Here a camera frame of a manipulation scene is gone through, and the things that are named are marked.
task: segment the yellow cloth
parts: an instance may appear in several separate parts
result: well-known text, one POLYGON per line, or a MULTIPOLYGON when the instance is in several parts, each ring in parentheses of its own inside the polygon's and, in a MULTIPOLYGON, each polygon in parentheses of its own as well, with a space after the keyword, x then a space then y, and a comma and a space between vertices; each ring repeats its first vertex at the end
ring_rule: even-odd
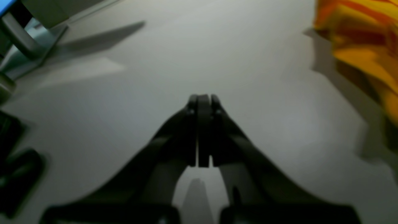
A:
POLYGON ((335 58, 365 74, 398 126, 398 0, 318 0, 314 28, 335 58))

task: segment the orange fabric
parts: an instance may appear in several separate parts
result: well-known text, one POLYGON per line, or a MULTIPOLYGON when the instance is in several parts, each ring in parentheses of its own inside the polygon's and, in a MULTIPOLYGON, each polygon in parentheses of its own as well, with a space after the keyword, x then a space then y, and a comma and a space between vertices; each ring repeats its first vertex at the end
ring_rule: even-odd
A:
POLYGON ((398 0, 318 0, 314 28, 335 58, 365 74, 398 126, 398 0))

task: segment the blue object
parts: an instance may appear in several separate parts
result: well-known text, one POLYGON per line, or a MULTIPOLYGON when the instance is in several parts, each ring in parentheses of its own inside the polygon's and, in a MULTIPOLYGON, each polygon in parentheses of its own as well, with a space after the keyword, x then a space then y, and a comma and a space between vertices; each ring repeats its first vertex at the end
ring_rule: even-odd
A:
POLYGON ((4 16, 7 10, 14 4, 17 0, 0 0, 0 17, 4 16))

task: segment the white surface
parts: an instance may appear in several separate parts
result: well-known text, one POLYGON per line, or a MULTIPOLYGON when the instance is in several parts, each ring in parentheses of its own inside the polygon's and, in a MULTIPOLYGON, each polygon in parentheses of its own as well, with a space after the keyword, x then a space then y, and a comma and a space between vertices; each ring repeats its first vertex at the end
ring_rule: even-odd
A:
MULTIPOLYGON (((125 0, 71 24, 61 44, 147 25, 109 50, 48 63, 18 81, 3 109, 32 127, 19 148, 46 154, 49 169, 22 213, 0 223, 37 223, 49 205, 98 188, 192 93, 217 94, 306 190, 353 205, 364 224, 397 223, 394 172, 359 156, 397 161, 382 145, 380 108, 334 71, 331 57, 322 69, 334 83, 311 69, 313 11, 312 0, 125 0)), ((216 222, 228 204, 216 168, 187 170, 174 204, 183 206, 196 178, 216 222)))

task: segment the white table surface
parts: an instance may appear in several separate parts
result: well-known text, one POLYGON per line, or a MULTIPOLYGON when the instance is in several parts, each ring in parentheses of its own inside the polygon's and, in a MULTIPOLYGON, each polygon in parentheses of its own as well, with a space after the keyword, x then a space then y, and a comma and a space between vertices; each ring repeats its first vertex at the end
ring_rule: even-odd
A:
MULTIPOLYGON (((34 147, 48 170, 20 215, 0 223, 38 223, 48 206, 97 189, 193 93, 217 94, 306 190, 353 205, 364 224, 398 223, 398 159, 383 146, 381 110, 335 72, 313 17, 313 0, 124 0, 72 22, 2 107, 30 126, 18 150, 34 147), (76 49, 142 20, 107 49, 76 49)), ((218 222, 228 205, 219 170, 187 169, 173 204, 184 223, 218 222)))

